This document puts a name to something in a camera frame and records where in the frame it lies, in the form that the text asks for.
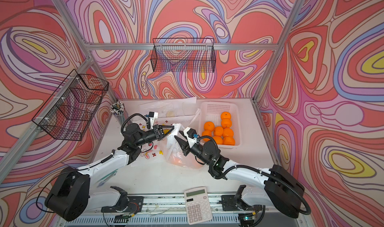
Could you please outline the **white printed plastic bag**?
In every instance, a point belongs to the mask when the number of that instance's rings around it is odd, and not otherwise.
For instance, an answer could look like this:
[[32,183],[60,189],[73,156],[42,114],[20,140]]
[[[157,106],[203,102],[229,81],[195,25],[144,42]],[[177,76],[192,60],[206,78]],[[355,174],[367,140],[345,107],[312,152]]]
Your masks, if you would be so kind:
[[164,148],[164,157],[167,163],[186,168],[186,169],[200,169],[200,165],[192,154],[188,154],[187,157],[184,156],[183,151],[175,139],[175,137],[181,138],[179,131],[183,131],[185,127],[182,124],[173,124],[174,129],[166,137],[167,144]]

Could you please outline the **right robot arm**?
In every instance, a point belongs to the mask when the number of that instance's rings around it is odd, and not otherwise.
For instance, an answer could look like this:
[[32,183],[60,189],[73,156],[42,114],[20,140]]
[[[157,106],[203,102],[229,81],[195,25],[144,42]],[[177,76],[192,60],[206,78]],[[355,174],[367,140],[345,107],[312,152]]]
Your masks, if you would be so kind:
[[299,214],[312,213],[304,198],[305,188],[283,167],[273,165],[270,169],[241,165],[224,156],[214,138],[209,136],[176,136],[183,155],[192,154],[215,180],[234,180],[244,183],[239,193],[242,206],[272,205],[287,217],[296,219]]

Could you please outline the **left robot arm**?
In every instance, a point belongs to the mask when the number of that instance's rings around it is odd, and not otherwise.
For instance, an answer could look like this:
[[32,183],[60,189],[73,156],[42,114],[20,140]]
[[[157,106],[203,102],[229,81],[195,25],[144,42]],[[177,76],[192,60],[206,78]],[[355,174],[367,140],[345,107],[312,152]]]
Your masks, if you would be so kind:
[[117,150],[87,166],[67,167],[60,172],[46,197],[45,207],[68,222],[98,208],[126,211],[131,203],[122,188],[111,186],[110,190],[99,193],[92,193],[91,189],[105,184],[118,169],[133,163],[143,152],[142,146],[165,139],[174,128],[154,125],[144,131],[136,123],[122,126],[124,140]]

